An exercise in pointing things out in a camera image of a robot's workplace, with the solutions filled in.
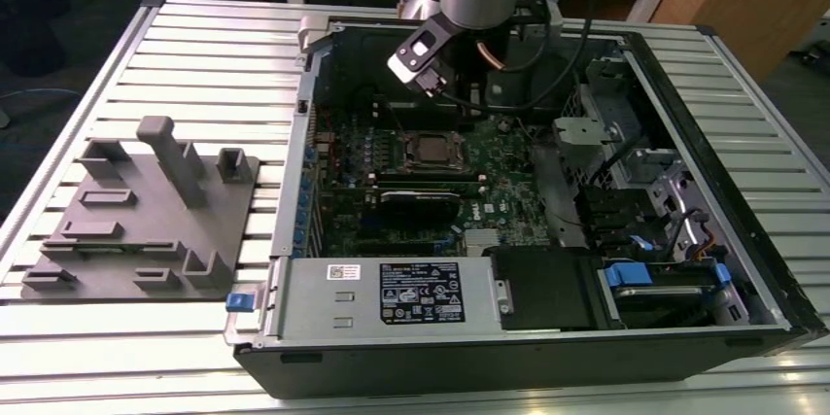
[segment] black cable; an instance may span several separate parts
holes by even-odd
[[[559,77],[556,77],[556,80],[554,80],[554,83],[547,87],[547,89],[526,104],[516,106],[514,108],[510,109],[499,109],[498,112],[500,114],[520,114],[522,112],[532,109],[546,98],[547,96],[550,96],[550,94],[554,92],[554,90],[556,89],[556,86],[559,85],[559,83],[562,83],[562,81],[566,79],[566,77],[571,76],[571,72],[576,67],[576,63],[579,62],[579,59],[582,58],[582,53],[584,52],[584,47],[587,45],[587,36],[590,34],[591,31],[591,24],[594,21],[594,3],[596,0],[587,0],[587,9],[586,9],[586,13],[584,13],[584,24],[582,25],[582,34],[579,36],[579,45],[576,46],[576,51],[574,52],[574,56],[571,57],[571,61],[568,62],[568,65],[566,65],[564,70],[562,71],[562,73],[559,74]],[[443,97],[447,98],[447,100],[456,104],[460,107],[464,107],[467,109],[472,109],[474,111],[479,111],[479,112],[492,112],[492,109],[490,109],[487,106],[483,106],[482,104],[475,104],[454,95],[451,95],[448,92],[443,91],[440,93],[440,95]]]
[[[698,208],[689,208],[677,222],[677,227],[674,228],[674,232],[671,233],[671,238],[668,243],[666,244],[666,252],[663,253],[663,260],[668,260],[674,255],[674,245],[677,244],[677,239],[679,238],[679,232],[683,231],[683,224],[686,224],[686,220],[691,217],[693,214],[701,212]]]
[[[620,146],[618,147],[618,150],[614,151],[614,154],[611,155],[611,157],[606,159],[606,161],[600,164],[599,168],[591,175],[590,179],[587,179],[588,185],[594,185],[594,182],[596,182],[596,179],[599,178],[599,176],[604,174],[606,171],[611,168],[611,166],[618,162],[618,160],[620,160],[624,157],[624,155],[628,154],[628,152],[634,149],[634,146],[636,145],[636,143],[639,143],[639,140],[642,140],[644,136],[646,136],[646,130],[643,129],[639,131],[639,133],[636,133],[636,135],[631,136],[627,140],[622,142]]]
[[[550,46],[550,41],[551,41],[551,37],[550,37],[550,20],[552,17],[552,13],[550,11],[550,4],[547,3],[547,0],[539,0],[542,2],[542,12],[544,12],[544,34],[542,35],[542,44],[539,45],[539,49],[535,52],[535,55],[530,58],[530,60],[523,63],[522,65],[516,65],[512,67],[502,67],[498,69],[499,72],[502,73],[522,73],[526,70],[531,69],[535,64],[538,63],[538,61],[544,57],[544,53],[547,52],[547,48]]]

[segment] blue latch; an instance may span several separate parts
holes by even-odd
[[[228,294],[224,309],[228,313],[252,313],[253,294]]]
[[[731,282],[731,274],[729,273],[726,264],[718,263],[715,265],[715,276],[717,280],[721,282],[721,285],[729,284]]]
[[[652,284],[644,262],[615,262],[604,269],[604,272],[610,287]]]
[[[642,248],[646,252],[654,251],[654,245],[648,243],[643,237],[640,237],[639,235],[628,235],[628,237],[631,238],[631,240],[634,240],[634,243],[639,245],[639,248]]]

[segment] aluminum extrusion table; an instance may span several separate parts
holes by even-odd
[[[223,303],[37,305],[21,278],[84,169],[84,140],[129,138],[144,115],[176,121],[199,153],[228,144],[263,161],[237,282],[264,279],[311,13],[390,10],[164,0],[141,7],[0,230],[0,412],[729,412],[817,415],[830,406],[830,338],[686,381],[412,398],[272,399],[237,366]],[[647,39],[779,252],[830,325],[830,175],[717,37],[691,26],[606,23]],[[579,27],[579,21],[568,21]],[[128,151],[148,151],[127,141]],[[249,329],[251,321],[237,324]]]

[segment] warning label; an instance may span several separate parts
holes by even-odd
[[[380,264],[380,319],[387,325],[463,323],[458,262]]]

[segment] white label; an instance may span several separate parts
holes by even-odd
[[[330,281],[359,281],[360,265],[359,264],[330,264],[326,278]]]

